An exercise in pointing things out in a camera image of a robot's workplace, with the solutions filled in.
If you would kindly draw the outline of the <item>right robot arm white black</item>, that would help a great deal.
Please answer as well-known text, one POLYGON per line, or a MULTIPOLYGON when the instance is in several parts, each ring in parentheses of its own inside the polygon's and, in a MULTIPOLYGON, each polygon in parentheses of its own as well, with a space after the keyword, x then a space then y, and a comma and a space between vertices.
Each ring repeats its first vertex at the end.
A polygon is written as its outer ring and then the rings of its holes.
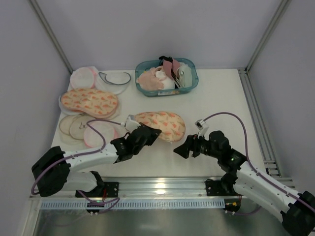
POLYGON ((285 186, 250 164, 245 155, 231 148, 221 131, 211 132, 208 139, 189 135, 174 152, 185 159, 200 154, 216 158, 225 171, 223 183, 274 215, 290 235, 308 236, 314 230, 314 195, 285 186))

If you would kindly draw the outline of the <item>floral mesh laundry bag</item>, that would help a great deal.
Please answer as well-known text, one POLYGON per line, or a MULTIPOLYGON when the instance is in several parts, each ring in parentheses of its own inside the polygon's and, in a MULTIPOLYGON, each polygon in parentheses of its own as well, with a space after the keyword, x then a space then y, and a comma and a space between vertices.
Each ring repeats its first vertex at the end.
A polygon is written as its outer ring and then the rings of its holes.
POLYGON ((186 133, 184 120, 173 112, 142 112, 131 115, 131 119, 153 129, 161 130, 159 138, 166 142, 180 141, 186 133))

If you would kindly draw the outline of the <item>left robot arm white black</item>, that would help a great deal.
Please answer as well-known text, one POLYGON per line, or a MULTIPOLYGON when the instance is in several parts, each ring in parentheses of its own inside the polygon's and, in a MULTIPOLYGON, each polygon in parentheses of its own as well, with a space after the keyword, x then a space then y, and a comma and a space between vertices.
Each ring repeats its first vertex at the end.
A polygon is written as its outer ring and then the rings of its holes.
POLYGON ((143 147, 151 146, 160 134, 160 129, 141 123, 132 132, 101 147, 68 152, 60 146, 52 147, 31 168, 34 176, 31 194, 49 197, 64 189, 97 196, 104 187, 100 175, 84 173, 83 169, 130 160, 143 147))

